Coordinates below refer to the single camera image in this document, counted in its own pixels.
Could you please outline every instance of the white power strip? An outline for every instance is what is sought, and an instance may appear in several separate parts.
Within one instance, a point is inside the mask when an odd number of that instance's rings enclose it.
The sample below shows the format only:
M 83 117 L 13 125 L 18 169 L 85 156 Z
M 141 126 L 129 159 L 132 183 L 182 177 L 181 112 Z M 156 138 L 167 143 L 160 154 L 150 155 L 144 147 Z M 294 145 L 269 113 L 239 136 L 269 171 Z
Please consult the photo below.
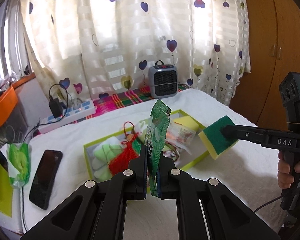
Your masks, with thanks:
M 40 133 L 47 133 L 50 132 L 52 130 L 55 130 L 61 126 L 64 126 L 66 124 L 69 124 L 71 122 L 77 121 L 79 119 L 85 118 L 88 115 L 91 114 L 95 114 L 96 113 L 96 109 L 95 106 L 93 104 L 93 101 L 90 99 L 87 102 L 84 102 L 80 105 L 78 105 L 76 107 L 76 109 L 74 109 L 73 107 L 68 108 L 68 111 L 66 113 L 66 116 L 60 121 L 60 122 L 56 122 L 56 123 L 52 123 L 55 121 L 58 121 L 61 119 L 61 117 L 58 118 L 54 118 L 53 115 L 44 118 L 40 124 L 47 124 L 47 125 L 40 125 L 39 126 L 39 131 Z

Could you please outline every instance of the hand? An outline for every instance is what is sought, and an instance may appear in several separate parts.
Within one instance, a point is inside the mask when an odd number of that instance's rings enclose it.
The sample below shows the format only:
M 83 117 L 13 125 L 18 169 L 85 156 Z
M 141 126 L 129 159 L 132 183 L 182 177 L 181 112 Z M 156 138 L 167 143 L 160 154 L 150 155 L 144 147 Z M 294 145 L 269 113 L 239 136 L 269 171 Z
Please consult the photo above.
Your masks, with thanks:
M 279 163 L 278 163 L 278 184 L 282 189 L 290 188 L 291 184 L 294 181 L 294 177 L 290 175 L 290 166 L 283 160 L 283 154 L 280 151 L 278 154 Z M 300 173 L 300 162 L 294 167 L 295 172 Z

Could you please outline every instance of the space heater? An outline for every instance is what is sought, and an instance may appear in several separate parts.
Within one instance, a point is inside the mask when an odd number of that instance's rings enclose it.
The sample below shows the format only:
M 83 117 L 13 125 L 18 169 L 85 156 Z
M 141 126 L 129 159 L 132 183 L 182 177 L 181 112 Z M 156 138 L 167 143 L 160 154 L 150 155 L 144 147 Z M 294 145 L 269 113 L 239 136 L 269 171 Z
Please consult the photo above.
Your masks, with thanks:
M 151 96 L 158 99 L 174 96 L 178 92 L 177 76 L 174 65 L 165 65 L 158 60 L 148 73 Z

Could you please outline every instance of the white blanket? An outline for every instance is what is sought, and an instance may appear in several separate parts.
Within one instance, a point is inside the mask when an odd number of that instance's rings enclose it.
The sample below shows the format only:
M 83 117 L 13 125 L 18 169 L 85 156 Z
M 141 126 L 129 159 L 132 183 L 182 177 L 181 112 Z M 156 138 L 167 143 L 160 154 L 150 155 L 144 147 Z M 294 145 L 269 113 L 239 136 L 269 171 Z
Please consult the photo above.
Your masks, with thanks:
M 182 109 L 208 126 L 228 115 L 235 124 L 253 124 L 202 91 L 189 89 L 162 100 L 173 111 Z M 83 145 L 122 129 L 125 121 L 136 123 L 150 116 L 155 100 L 118 109 L 102 116 L 58 128 L 31 140 L 31 176 L 24 187 L 25 222 L 33 227 L 80 185 L 89 179 Z M 34 174 L 46 149 L 63 152 L 53 186 L 49 208 L 42 210 L 29 201 Z M 198 179 L 218 178 L 252 210 L 280 196 L 277 183 L 278 151 L 239 141 L 217 160 L 210 156 L 188 170 Z M 258 215 L 276 232 L 285 216 L 280 200 L 266 206 Z M 131 201 L 127 206 L 124 239 L 178 239 L 175 200 L 160 200 L 147 195 L 145 201 Z

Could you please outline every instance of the silver bolt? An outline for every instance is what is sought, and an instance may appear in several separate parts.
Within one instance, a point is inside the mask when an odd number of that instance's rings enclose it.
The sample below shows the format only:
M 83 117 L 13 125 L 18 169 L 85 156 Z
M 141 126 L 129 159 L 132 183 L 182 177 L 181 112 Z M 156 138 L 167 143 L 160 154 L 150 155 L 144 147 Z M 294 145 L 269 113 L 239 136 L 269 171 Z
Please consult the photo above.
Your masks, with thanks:
M 94 187 L 95 186 L 95 182 L 93 180 L 88 180 L 86 183 L 85 183 L 85 186 L 86 187 Z
M 125 170 L 124 172 L 123 172 L 123 174 L 124 175 L 126 175 L 126 176 L 131 176 L 132 174 L 133 174 L 133 170 Z
M 179 169 L 172 169 L 170 172 L 172 175 L 179 175 L 181 173 Z
M 219 180 L 217 180 L 215 178 L 209 179 L 209 184 L 213 185 L 213 186 L 216 186 L 216 185 L 219 184 Z

